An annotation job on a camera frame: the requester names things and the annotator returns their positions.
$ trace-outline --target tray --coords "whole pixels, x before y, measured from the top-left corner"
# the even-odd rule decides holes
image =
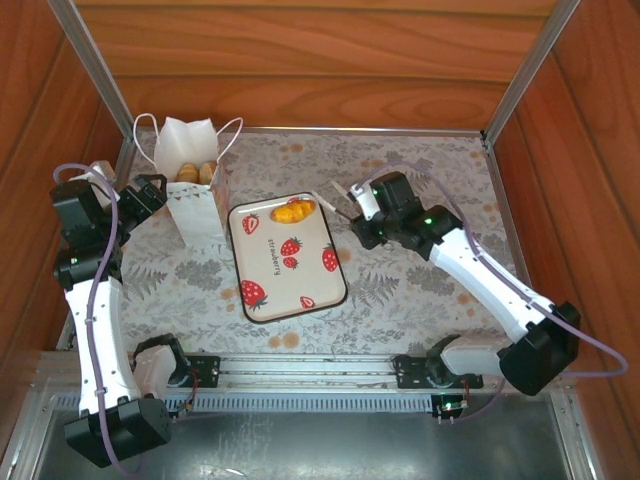
[[[271,220],[273,209],[294,198],[316,209],[294,224]],[[298,193],[238,205],[229,212],[242,307],[249,320],[272,322],[341,304],[347,285],[318,201]],[[283,246],[290,255],[281,253]]]

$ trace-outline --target metal frame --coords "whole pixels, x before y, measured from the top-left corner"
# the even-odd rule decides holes
[[[496,108],[491,120],[489,120],[485,131],[485,141],[489,145],[493,145],[498,139],[507,120],[511,117],[518,102],[529,87],[542,62],[547,58],[551,47],[553,47],[579,3],[580,0],[559,0],[556,4],[551,16],[547,19],[538,38],[536,38],[533,47],[513,77],[502,100],[500,100],[498,108]]]
[[[206,355],[189,353],[188,355]],[[371,392],[406,394],[397,387],[392,366],[394,355],[322,354],[224,354],[221,358],[217,393],[323,393],[360,394]],[[76,392],[80,385],[80,362],[76,351],[43,352],[33,378],[35,389]],[[554,383],[544,391],[562,390],[565,383]],[[477,393],[493,393],[498,379],[485,380]],[[189,389],[174,391],[188,393]],[[422,393],[463,393],[462,389],[424,389]],[[518,393],[506,387],[504,393]]]
[[[34,478],[56,404],[56,395],[46,388],[27,394],[0,465],[0,479]]]
[[[125,138],[131,138],[133,117],[75,2],[73,0],[48,0],[48,2],[122,135]]]
[[[118,160],[116,162],[116,190],[122,190],[129,181],[129,174],[136,157],[136,145],[133,137],[125,137],[120,147]]]
[[[603,479],[604,473],[589,431],[585,428],[578,396],[573,389],[568,389],[567,392],[551,392],[550,399],[571,476],[576,479]]]
[[[67,312],[67,317],[64,320],[62,331],[56,343],[56,350],[69,350],[72,347],[74,337],[75,325],[73,323],[73,315],[71,315],[71,312]]]
[[[347,128],[347,127],[246,127],[243,133],[301,133],[316,135],[384,135],[412,137],[482,138],[479,130],[437,128]]]

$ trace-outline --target wooden panel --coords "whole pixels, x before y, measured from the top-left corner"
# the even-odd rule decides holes
[[[76,0],[84,5],[206,5],[216,7],[264,6],[306,8],[353,8],[431,12],[538,15],[551,13],[557,0]]]
[[[549,206],[515,116],[505,125],[495,153],[533,285],[542,295],[580,307]]]
[[[55,24],[53,15],[50,21]],[[12,61],[20,69],[27,58]],[[94,156],[115,160],[122,139],[106,110],[99,109],[99,95],[66,40],[51,61],[36,89],[41,93],[31,98],[29,120],[0,164],[0,452],[39,352],[53,347],[66,315],[62,290],[52,275],[59,225],[49,198],[51,172],[61,163]],[[5,146],[6,138],[1,140]]]
[[[82,11],[125,75],[382,75],[508,83],[543,19],[277,9]]]
[[[123,139],[111,112],[102,103],[93,122],[89,143],[82,155],[81,163],[89,165],[96,160],[108,160],[115,168]]]
[[[636,322],[640,245],[553,57],[538,73],[518,112],[583,300],[583,313],[600,340],[623,353],[631,365],[640,365],[640,324]],[[610,358],[606,363],[615,365]],[[624,411],[635,445],[640,439],[638,382],[640,375],[633,370],[625,378],[612,380],[618,397],[615,407]],[[588,380],[581,382],[581,389],[590,387]]]
[[[556,301],[568,300],[585,313],[584,305],[590,299],[578,293],[564,246],[550,215],[553,206],[548,205],[540,186],[534,160],[527,147],[528,141],[532,139],[524,137],[518,115],[514,115],[495,146],[527,269],[537,291]],[[598,336],[598,332],[591,328],[594,323],[598,323],[597,319],[585,318],[581,329]],[[592,349],[583,347],[584,344],[575,369],[597,371],[607,368],[602,355],[595,355]],[[629,379],[620,381],[628,383]],[[633,478],[630,474],[640,472],[640,457],[630,434],[633,427],[626,410],[621,408],[614,383],[605,379],[584,380],[580,384],[580,400],[607,472],[606,478]]]
[[[120,78],[135,116],[216,124],[242,114],[251,126],[482,128],[505,87],[496,84],[385,79]]]
[[[66,316],[66,310],[60,309],[61,304],[66,305],[66,302],[48,268],[53,265],[58,245],[58,242],[46,245],[48,251],[42,257],[43,275],[37,278],[34,285],[29,286],[30,295],[22,321],[13,332],[10,354],[0,368],[0,453],[4,452],[11,437],[22,400],[29,390],[31,373],[38,365],[42,346],[55,347],[55,344],[50,344],[51,333],[60,332]]]
[[[630,0],[585,2],[554,50],[640,238],[640,15]],[[588,55],[576,55],[581,51]]]
[[[574,301],[583,330],[630,362],[578,385],[614,479],[640,477],[638,27],[628,0],[583,1],[495,146],[534,286]],[[616,367],[581,344],[577,369]]]
[[[53,168],[82,159],[99,97],[68,42],[55,61],[34,118],[22,135],[5,175],[0,181],[0,236],[3,240],[0,277],[0,318],[3,332],[12,332],[21,318],[30,286],[44,269],[43,239],[54,238],[58,226],[49,190]],[[20,288],[15,280],[21,279]],[[8,336],[0,337],[0,351],[7,353]]]
[[[0,175],[62,37],[47,2],[0,1]]]

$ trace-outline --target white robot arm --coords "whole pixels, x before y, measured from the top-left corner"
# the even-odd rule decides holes
[[[438,342],[439,355],[430,366],[429,380],[434,385],[450,384],[465,374],[502,375],[521,392],[536,395],[577,357],[577,338],[533,309],[480,262],[478,255],[532,302],[549,307],[576,328],[580,320],[577,310],[569,303],[556,307],[484,249],[472,248],[461,221],[442,206],[425,211],[403,174],[393,172],[360,188],[354,185],[350,194],[363,212],[352,221],[351,229],[365,248],[395,240],[416,251],[472,293],[500,322],[508,337],[451,336]]]
[[[189,367],[177,339],[169,334],[138,346],[134,354],[137,368],[132,372],[120,332],[120,247],[133,228],[165,204],[166,178],[137,176],[140,189],[125,187],[116,205],[101,204],[90,180],[62,182],[51,191],[65,241],[56,257],[54,275],[73,315],[82,374],[80,418],[65,425],[65,437],[72,448],[97,466],[105,467],[114,458],[123,460],[170,440],[164,395],[167,384],[179,383],[189,376]],[[159,181],[160,188],[153,181]],[[111,215],[104,206],[117,209],[115,244],[110,241]],[[107,245],[113,249],[105,260],[106,269],[99,279],[94,279],[109,251]],[[94,281],[97,289],[93,315],[87,318]],[[108,425],[106,439],[101,422]]]

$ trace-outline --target purple cable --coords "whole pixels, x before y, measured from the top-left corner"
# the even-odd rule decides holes
[[[504,386],[506,384],[507,384],[507,380],[503,378],[500,381],[500,385],[498,385],[498,389],[496,390],[496,393],[493,394],[493,397],[491,397],[491,399],[487,403],[485,403],[482,407],[480,407],[475,412],[470,413],[469,415],[462,415],[454,419],[453,420],[454,425],[456,423],[466,422],[467,420],[471,420],[472,418],[475,418],[482,413],[486,413],[486,411],[489,410],[498,401],[498,398],[500,398],[500,394],[502,393],[502,390],[504,390]]]
[[[564,328],[569,333],[572,333],[576,337],[584,340],[585,342],[593,345],[594,347],[602,350],[603,352],[608,353],[609,355],[614,357],[616,360],[618,360],[618,362],[620,362],[620,367],[617,370],[602,371],[602,372],[571,372],[569,371],[569,372],[564,372],[564,375],[566,375],[567,377],[608,378],[608,377],[615,377],[618,375],[622,375],[629,369],[629,362],[620,352],[614,350],[608,345],[605,345],[599,340],[596,340],[595,338],[587,335],[586,333],[581,332],[574,326],[569,325],[567,322],[562,320],[553,312],[549,311],[547,308],[544,308],[538,305],[537,303],[535,303],[531,297],[529,297],[526,293],[520,290],[520,288],[516,284],[514,284],[511,280],[509,280],[509,278],[505,277],[497,268],[495,268],[487,259],[485,259],[473,235],[471,223],[467,220],[464,212],[456,203],[453,194],[440,182],[440,180],[438,180],[429,171],[428,168],[422,165],[413,164],[409,162],[400,162],[400,161],[389,162],[385,165],[382,165],[376,168],[371,173],[369,173],[369,175],[367,175],[363,180],[361,180],[356,185],[356,189],[360,189],[367,180],[371,179],[372,177],[377,175],[380,171],[389,167],[409,167],[426,175],[429,179],[431,179],[433,183],[436,184],[438,189],[442,192],[442,194],[447,198],[447,200],[449,201],[453,209],[456,211],[456,213],[460,217],[460,220],[462,221],[462,225],[464,227],[465,235],[467,237],[467,240],[469,241],[469,245],[471,246],[471,250],[473,251],[473,254],[476,256],[478,261],[482,263],[482,265],[484,265],[491,273],[493,273],[493,275],[496,276],[496,278],[498,278],[502,283],[504,283],[507,287],[509,287],[509,289],[511,289],[514,293],[516,293],[522,300],[524,300],[527,304],[531,305],[534,308],[534,310],[536,310],[538,313],[544,315],[546,318],[551,320],[556,325],[559,325],[560,327]]]
[[[87,326],[89,356],[91,357],[93,375],[96,379],[96,395],[98,397],[98,419],[100,420],[100,432],[102,434],[104,448],[107,451],[107,456],[109,457],[111,464],[116,468],[116,470],[118,470],[118,472],[120,472],[120,474],[125,476],[133,476],[140,469],[140,467],[138,466],[136,471],[133,472],[125,469],[116,456],[116,452],[113,449],[113,444],[111,443],[111,437],[109,436],[109,427],[107,426],[107,411],[104,400],[104,382],[102,380],[102,372],[100,371],[100,361],[98,359],[98,351],[96,350],[96,339],[93,332],[93,306],[96,301],[98,284],[100,283],[100,278],[102,278],[102,274],[107,267],[111,252],[116,245],[116,235],[118,233],[118,200],[116,198],[116,193],[113,190],[113,187],[111,187],[107,179],[97,170],[86,165],[82,165],[81,163],[65,163],[57,167],[53,171],[53,179],[55,180],[55,182],[62,183],[62,180],[60,180],[60,172],[72,168],[83,170],[87,173],[95,175],[96,179],[102,184],[102,186],[105,188],[105,191],[109,194],[109,199],[111,200],[111,230],[109,232],[109,242],[107,243],[107,248],[104,251],[102,260],[100,260],[100,265],[98,266],[96,275],[95,277],[93,277],[93,283],[91,284],[91,290],[89,291],[89,300],[87,301],[87,319],[85,320],[85,324]]]

